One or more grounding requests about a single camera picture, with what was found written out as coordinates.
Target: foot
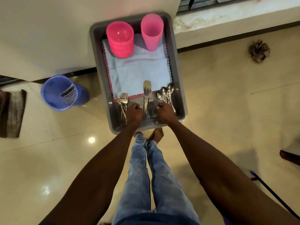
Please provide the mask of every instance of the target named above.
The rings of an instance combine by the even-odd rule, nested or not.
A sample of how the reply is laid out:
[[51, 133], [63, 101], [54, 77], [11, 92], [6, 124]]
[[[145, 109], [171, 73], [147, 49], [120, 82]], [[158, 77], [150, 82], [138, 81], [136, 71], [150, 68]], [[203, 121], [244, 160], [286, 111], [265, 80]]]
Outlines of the foot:
[[135, 132], [134, 134], [133, 134], [133, 137], [135, 138], [136, 136], [137, 136], [137, 134], [142, 134], [142, 132]]
[[163, 138], [163, 128], [156, 128], [155, 130], [153, 130], [153, 133], [147, 139], [147, 141], [154, 140], [156, 144], [158, 144], [162, 138]]

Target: jeans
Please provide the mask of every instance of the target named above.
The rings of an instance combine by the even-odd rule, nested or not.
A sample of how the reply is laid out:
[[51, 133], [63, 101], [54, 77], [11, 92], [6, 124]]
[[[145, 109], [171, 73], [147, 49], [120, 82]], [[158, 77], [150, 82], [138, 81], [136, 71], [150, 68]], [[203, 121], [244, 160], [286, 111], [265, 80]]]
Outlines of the jeans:
[[187, 198], [170, 167], [163, 159], [155, 141], [146, 143], [142, 134], [136, 136], [129, 162], [128, 178], [117, 205], [112, 225], [119, 220], [151, 211], [150, 178], [146, 157], [152, 172], [152, 192], [156, 205], [154, 213], [181, 215], [200, 224], [197, 213]]

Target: person's left hand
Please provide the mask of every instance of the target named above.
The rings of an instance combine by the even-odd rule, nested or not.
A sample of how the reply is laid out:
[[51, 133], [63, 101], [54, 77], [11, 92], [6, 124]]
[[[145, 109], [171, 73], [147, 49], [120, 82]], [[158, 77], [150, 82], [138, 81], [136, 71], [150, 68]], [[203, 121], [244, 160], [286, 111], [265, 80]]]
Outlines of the person's left hand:
[[138, 128], [141, 121], [143, 120], [143, 109], [142, 107], [134, 103], [126, 111], [127, 125], [136, 125]]

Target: brown mat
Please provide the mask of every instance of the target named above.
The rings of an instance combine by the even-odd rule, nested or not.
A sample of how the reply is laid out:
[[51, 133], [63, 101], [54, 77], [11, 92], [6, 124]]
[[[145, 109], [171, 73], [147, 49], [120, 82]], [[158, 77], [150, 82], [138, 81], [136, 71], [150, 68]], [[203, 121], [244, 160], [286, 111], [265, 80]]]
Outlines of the brown mat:
[[0, 90], [0, 137], [18, 138], [26, 105], [25, 90]]

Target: pine cone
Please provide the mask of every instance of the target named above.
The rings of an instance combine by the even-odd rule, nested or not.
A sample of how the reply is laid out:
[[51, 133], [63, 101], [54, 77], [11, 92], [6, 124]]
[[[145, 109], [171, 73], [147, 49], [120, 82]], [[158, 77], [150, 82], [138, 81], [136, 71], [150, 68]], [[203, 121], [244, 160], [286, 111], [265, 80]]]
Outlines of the pine cone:
[[253, 44], [250, 47], [250, 54], [252, 60], [260, 63], [270, 56], [270, 48], [266, 43], [258, 40], [257, 43]]

